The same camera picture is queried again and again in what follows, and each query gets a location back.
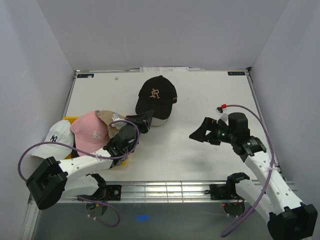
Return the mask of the black baseball cap gold R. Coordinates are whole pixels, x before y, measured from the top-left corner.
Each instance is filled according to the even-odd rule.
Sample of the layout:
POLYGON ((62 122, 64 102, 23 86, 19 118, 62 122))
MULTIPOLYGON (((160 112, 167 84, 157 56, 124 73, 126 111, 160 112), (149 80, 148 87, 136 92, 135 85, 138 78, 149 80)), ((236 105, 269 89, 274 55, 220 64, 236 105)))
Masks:
POLYGON ((154 76, 142 85, 135 113, 138 115, 153 110, 153 118, 166 120, 170 117, 173 104, 177 101, 175 86, 162 75, 154 76))

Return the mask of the beige baseball cap black R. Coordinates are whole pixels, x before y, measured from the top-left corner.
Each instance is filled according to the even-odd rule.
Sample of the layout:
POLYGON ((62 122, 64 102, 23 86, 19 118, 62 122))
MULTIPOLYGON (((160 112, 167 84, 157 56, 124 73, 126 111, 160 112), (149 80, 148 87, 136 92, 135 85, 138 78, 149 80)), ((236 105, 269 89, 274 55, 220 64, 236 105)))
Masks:
POLYGON ((111 126, 112 115, 113 113, 116 113, 116 112, 113 112, 110 110, 96 110, 95 113, 99 117, 99 119, 102 120, 107 125, 108 136, 110 139, 113 138, 120 131, 120 129, 125 125, 124 123, 119 128, 111 126))

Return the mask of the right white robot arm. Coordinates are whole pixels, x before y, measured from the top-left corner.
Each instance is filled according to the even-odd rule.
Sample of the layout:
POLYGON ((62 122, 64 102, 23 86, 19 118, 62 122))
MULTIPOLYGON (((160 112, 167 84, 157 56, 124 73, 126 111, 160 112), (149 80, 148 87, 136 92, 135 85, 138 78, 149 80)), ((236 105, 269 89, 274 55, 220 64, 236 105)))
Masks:
POLYGON ((318 211, 313 204, 305 204, 273 167, 271 154, 259 138, 251 135, 244 113, 223 113, 218 120, 206 117, 189 138, 216 146, 221 143, 232 146, 262 188, 239 172, 227 178, 226 194, 232 199, 245 199, 266 221, 272 239, 303 240, 313 235, 318 211))

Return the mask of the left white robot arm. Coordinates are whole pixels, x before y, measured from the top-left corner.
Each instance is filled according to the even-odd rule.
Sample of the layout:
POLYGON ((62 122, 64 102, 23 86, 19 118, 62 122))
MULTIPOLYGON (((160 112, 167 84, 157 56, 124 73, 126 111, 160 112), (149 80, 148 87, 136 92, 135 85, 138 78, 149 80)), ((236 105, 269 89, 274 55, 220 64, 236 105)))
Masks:
POLYGON ((140 136, 152 125, 153 110, 119 118, 112 115, 108 126, 117 133, 100 149, 67 160, 50 156, 25 181, 37 207, 45 210, 60 199, 74 196, 92 196, 100 200, 106 195, 106 182, 96 172, 119 166, 135 151, 140 136))

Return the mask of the pink baseball cap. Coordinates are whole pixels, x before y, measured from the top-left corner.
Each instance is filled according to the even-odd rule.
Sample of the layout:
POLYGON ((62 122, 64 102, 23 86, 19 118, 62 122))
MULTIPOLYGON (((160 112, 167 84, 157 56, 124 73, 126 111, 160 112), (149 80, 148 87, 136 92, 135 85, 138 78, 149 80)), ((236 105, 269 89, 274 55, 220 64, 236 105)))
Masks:
POLYGON ((74 134, 75 147, 88 153, 94 153, 110 140, 107 125, 95 111, 78 117, 70 126, 74 134))

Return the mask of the white NY baseball cap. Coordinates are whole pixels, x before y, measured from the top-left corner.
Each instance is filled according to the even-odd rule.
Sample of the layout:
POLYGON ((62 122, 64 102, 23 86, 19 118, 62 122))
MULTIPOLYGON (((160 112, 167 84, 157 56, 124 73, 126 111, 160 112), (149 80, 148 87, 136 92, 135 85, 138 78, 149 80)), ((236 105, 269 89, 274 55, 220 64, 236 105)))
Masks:
POLYGON ((50 142, 50 144, 42 144, 36 148, 31 154, 34 157, 46 159, 54 157, 56 160, 65 159, 71 152, 72 149, 59 144, 60 143, 68 146, 73 146, 75 142, 74 134, 71 131, 71 124, 68 120, 60 120, 55 123, 50 129, 44 140, 50 142))

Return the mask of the yellow plastic tray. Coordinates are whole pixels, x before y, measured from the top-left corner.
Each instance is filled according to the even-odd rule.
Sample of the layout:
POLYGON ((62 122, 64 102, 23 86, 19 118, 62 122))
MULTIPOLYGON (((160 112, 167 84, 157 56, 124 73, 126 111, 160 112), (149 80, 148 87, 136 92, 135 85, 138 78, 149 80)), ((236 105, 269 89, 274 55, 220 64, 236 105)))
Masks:
MULTIPOLYGON (((65 116, 65 117, 63 118, 63 120, 69 121, 69 123, 72 125, 73 122, 74 122, 75 120, 77 120, 78 118, 79 118, 78 116, 65 116)), ((79 157, 78 152, 75 151, 75 150, 72 150, 71 153, 70 153, 65 159, 67 160, 67 159, 73 159, 73 158, 77 158, 77 157, 79 157)), ((120 165, 121 165, 121 166, 124 166, 124 165, 127 164, 127 162, 128 162, 128 160, 126 159, 126 160, 124 160, 120 165)))

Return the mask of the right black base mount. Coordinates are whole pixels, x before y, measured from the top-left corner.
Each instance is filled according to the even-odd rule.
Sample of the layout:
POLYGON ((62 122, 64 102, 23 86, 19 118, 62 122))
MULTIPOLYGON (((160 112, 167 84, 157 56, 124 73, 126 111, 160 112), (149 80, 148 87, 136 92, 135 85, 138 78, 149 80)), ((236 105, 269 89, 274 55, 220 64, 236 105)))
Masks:
POLYGON ((241 197, 236 194, 235 190, 227 187, 226 184, 210 184, 209 189, 204 191, 210 196, 211 200, 240 200, 241 197))

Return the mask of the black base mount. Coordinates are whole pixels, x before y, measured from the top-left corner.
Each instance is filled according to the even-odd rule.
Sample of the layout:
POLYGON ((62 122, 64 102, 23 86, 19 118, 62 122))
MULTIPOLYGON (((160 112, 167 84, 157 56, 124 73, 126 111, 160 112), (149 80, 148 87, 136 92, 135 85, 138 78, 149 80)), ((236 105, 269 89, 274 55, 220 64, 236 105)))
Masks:
POLYGON ((210 196, 211 200, 240 200, 241 197, 236 194, 235 190, 227 187, 226 184, 210 184, 209 189, 204 191, 210 196))
POLYGON ((122 186, 120 184, 107 185, 103 192, 103 201, 120 201, 122 186))

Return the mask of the aluminium front rail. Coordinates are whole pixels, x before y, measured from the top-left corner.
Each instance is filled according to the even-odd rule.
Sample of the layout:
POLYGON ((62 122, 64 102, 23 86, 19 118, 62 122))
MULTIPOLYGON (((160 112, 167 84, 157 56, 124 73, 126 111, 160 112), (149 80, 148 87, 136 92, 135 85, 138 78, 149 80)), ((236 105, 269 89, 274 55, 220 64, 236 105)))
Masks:
POLYGON ((58 186, 56 189, 43 187, 32 192, 31 196, 39 209, 52 207, 64 199, 75 200, 81 196, 88 200, 102 202, 103 193, 107 185, 121 185, 121 200, 107 201, 120 203, 208 203, 211 201, 224 203, 243 203, 245 198, 240 195, 239 200, 211 200, 205 190, 211 184, 226 184, 224 181, 107 181, 99 183, 88 176, 79 178, 58 186))

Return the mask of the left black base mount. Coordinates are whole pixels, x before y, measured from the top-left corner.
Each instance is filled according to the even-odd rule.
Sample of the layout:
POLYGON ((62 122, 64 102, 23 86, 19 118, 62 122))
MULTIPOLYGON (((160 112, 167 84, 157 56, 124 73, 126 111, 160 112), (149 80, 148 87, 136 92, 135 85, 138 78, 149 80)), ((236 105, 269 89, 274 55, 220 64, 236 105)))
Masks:
POLYGON ((107 185, 103 192, 103 201, 120 201, 122 186, 120 184, 107 185))

